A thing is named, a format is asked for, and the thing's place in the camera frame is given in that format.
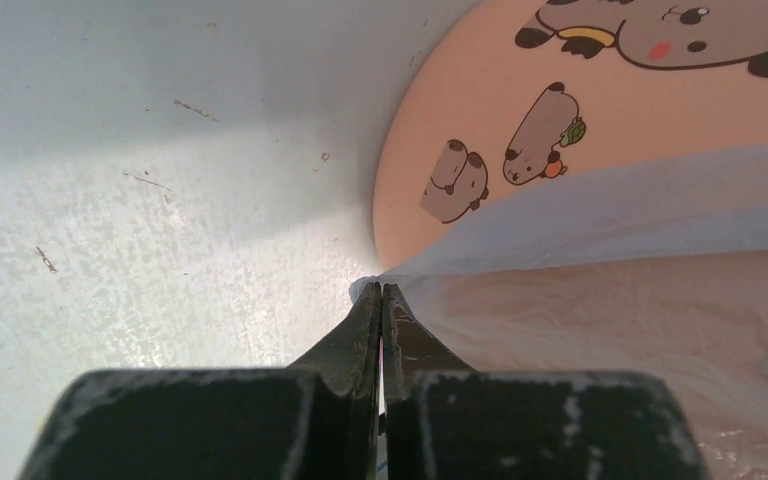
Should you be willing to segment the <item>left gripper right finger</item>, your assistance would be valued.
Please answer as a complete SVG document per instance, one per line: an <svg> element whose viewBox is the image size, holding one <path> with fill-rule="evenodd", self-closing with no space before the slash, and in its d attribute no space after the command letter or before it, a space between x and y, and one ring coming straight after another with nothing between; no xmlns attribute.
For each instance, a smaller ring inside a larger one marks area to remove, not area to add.
<svg viewBox="0 0 768 480"><path fill-rule="evenodd" d="M392 479L705 479L659 379L629 371L479 372L382 292Z"/></svg>

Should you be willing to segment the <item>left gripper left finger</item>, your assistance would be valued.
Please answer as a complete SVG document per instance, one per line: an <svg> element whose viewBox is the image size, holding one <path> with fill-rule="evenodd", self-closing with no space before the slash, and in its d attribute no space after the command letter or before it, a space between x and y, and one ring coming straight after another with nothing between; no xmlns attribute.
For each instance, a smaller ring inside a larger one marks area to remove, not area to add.
<svg viewBox="0 0 768 480"><path fill-rule="evenodd" d="M95 370L51 410L23 479L372 479L382 289L283 368Z"/></svg>

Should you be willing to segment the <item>blue plastic trash bag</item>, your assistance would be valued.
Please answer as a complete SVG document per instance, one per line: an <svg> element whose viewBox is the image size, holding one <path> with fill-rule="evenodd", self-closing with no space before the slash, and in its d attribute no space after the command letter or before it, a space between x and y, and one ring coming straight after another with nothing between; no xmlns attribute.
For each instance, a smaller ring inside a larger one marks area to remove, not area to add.
<svg viewBox="0 0 768 480"><path fill-rule="evenodd" d="M716 479L768 479L768 144L491 204L379 276L481 370L662 379Z"/></svg>

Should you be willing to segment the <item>orange trash bin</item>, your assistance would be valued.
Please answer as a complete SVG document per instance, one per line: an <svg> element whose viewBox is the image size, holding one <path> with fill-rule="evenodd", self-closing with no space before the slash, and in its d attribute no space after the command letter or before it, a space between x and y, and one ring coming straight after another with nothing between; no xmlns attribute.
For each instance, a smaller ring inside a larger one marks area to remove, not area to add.
<svg viewBox="0 0 768 480"><path fill-rule="evenodd" d="M768 1L485 1L385 140L373 231L396 266L492 202L588 171L768 143Z"/></svg>

